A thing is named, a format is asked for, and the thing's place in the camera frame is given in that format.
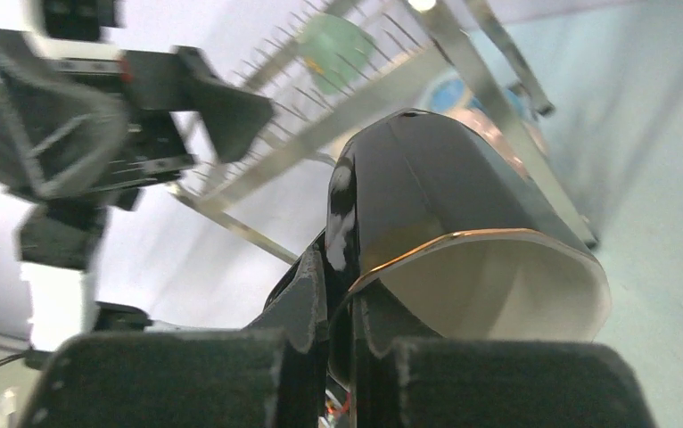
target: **dish rack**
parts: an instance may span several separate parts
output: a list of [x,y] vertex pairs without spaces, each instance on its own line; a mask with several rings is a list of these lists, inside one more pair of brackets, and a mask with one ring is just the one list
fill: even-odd
[[[441,0],[316,2],[307,0],[302,10],[290,13],[286,26],[275,27],[271,37],[261,40],[228,79],[274,100],[275,117],[243,160],[230,164],[218,163],[217,159],[204,161],[191,171],[197,178],[194,185],[189,184],[191,177],[170,184],[169,191],[179,201],[279,259],[293,263],[295,254],[226,210],[301,161],[319,161],[332,168],[350,133],[412,103],[424,90],[414,82],[429,82],[452,67],[479,100],[494,100],[483,102],[486,113],[531,178],[573,232],[583,242],[595,243],[585,218],[572,205],[465,33],[465,29],[477,25],[506,57],[533,110],[542,116],[554,111],[486,0],[454,0],[448,4]],[[298,35],[309,20],[321,13],[355,24],[374,40],[362,66],[359,58],[336,54],[339,63],[349,67],[345,71],[353,70],[356,78],[339,78],[335,83],[325,78],[333,87],[330,95],[318,90],[313,80],[318,75],[313,76],[298,55]],[[193,117],[186,125],[185,138],[194,132],[198,120]]]

